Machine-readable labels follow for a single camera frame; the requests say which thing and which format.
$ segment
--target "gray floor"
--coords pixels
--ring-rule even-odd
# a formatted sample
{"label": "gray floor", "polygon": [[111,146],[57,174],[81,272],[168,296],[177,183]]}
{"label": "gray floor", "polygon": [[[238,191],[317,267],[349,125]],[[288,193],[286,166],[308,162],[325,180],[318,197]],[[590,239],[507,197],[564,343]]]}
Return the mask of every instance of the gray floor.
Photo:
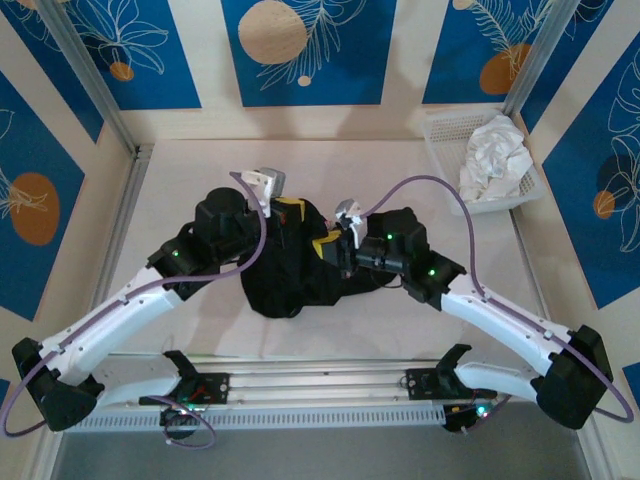
{"label": "gray floor", "polygon": [[68,434],[55,480],[588,479],[574,432],[508,405],[468,437],[441,427],[223,431],[186,452],[159,434]]}

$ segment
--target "crumpled white cloth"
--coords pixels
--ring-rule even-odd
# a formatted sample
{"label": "crumpled white cloth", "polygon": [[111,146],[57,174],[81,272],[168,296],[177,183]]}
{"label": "crumpled white cloth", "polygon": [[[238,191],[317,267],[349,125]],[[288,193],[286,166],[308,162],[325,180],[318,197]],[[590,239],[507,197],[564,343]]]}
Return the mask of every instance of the crumpled white cloth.
{"label": "crumpled white cloth", "polygon": [[520,180],[533,165],[524,134],[498,114],[476,129],[460,168],[460,195],[465,202],[484,202],[520,194]]}

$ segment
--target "white table surface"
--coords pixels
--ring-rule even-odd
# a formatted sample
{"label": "white table surface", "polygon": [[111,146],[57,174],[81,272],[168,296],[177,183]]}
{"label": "white table surface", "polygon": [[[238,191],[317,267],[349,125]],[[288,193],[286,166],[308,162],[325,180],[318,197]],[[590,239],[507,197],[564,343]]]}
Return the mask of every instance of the white table surface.
{"label": "white table surface", "polygon": [[[195,205],[228,175],[269,166],[286,172],[285,195],[304,197],[329,216],[355,198],[364,209],[410,175],[431,173],[421,141],[162,141],[155,145],[126,235],[112,292],[193,219]],[[417,182],[382,211],[410,206],[427,226],[431,247],[468,266],[464,219],[452,216],[444,189]],[[535,308],[508,212],[474,217],[480,277],[498,293]],[[132,337],[124,352],[181,349],[250,358],[439,358],[454,343],[505,350],[465,322],[418,304],[403,289],[343,298],[334,307],[305,307],[293,319],[268,320],[251,310],[239,277],[211,284]]]}

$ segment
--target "black cloth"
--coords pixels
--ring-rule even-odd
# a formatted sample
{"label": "black cloth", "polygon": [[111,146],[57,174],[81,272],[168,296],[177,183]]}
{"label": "black cloth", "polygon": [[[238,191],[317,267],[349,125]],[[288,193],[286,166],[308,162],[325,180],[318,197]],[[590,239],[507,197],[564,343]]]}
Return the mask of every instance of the black cloth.
{"label": "black cloth", "polygon": [[[313,248],[313,240],[328,231],[324,217],[309,201],[304,221],[288,231],[288,246],[267,238],[258,260],[242,272],[244,292],[251,308],[268,318],[293,318],[303,307],[335,305],[341,297],[372,292],[393,280],[394,274],[358,270],[343,279],[337,267],[323,261]],[[240,258],[238,264],[251,254]]]}

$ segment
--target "plastic basket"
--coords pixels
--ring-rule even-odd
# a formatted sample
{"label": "plastic basket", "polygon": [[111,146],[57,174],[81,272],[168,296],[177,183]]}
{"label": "plastic basket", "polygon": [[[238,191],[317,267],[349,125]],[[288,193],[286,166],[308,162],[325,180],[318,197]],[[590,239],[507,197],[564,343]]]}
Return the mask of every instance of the plastic basket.
{"label": "plastic basket", "polygon": [[[438,175],[454,187],[460,184],[460,167],[465,163],[467,144],[476,128],[486,125],[500,113],[493,109],[457,110],[428,115],[422,125],[429,158]],[[486,202],[467,203],[469,212],[509,210],[529,200],[541,198],[547,189],[532,165],[520,182],[520,195]],[[462,215],[462,209],[452,195],[446,195],[449,209]]]}

